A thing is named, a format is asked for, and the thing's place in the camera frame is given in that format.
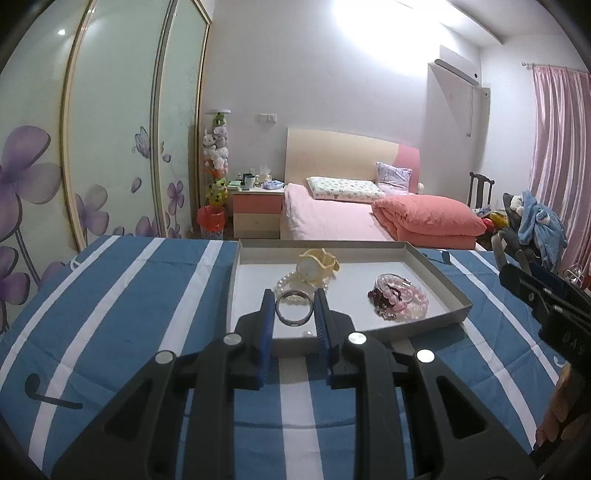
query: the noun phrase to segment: green plush toy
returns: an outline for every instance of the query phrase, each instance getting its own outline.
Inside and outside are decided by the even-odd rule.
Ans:
[[[228,199],[228,187],[226,186],[226,179],[219,179],[209,184],[207,187],[207,200],[209,205],[219,206],[223,205]]]

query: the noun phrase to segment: sliding wardrobe door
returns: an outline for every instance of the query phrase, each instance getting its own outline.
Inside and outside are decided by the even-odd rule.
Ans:
[[[185,238],[195,218],[196,108],[207,22],[192,0],[178,0],[160,90],[160,188],[167,236]]]
[[[168,0],[98,0],[70,74],[66,179],[82,245],[98,235],[157,236],[151,102]]]
[[[38,17],[0,73],[0,333],[76,255],[61,181],[63,80],[87,2]]]

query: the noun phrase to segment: red trash bin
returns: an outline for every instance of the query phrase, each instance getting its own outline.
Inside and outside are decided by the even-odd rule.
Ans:
[[[201,238],[222,240],[223,228],[226,225],[224,207],[206,205],[197,211],[197,223],[201,227]]]

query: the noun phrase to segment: headboard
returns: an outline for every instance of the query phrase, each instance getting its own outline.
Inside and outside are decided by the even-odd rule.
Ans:
[[[411,168],[409,191],[416,193],[419,152],[402,144],[305,128],[287,131],[285,183],[306,185],[312,176],[375,181],[375,163]]]

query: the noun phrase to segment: curtain rod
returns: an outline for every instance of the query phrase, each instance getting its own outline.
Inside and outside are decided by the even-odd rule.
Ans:
[[[571,72],[579,72],[579,73],[589,74],[589,72],[586,72],[584,70],[570,69],[570,68],[568,68],[566,66],[563,67],[563,66],[560,66],[560,65],[546,65],[546,64],[542,64],[541,65],[539,63],[526,63],[526,62],[522,61],[521,62],[521,66],[527,67],[528,70],[531,70],[532,67],[537,66],[537,67],[551,67],[551,68],[554,68],[554,69],[564,69],[564,70],[570,70]]]

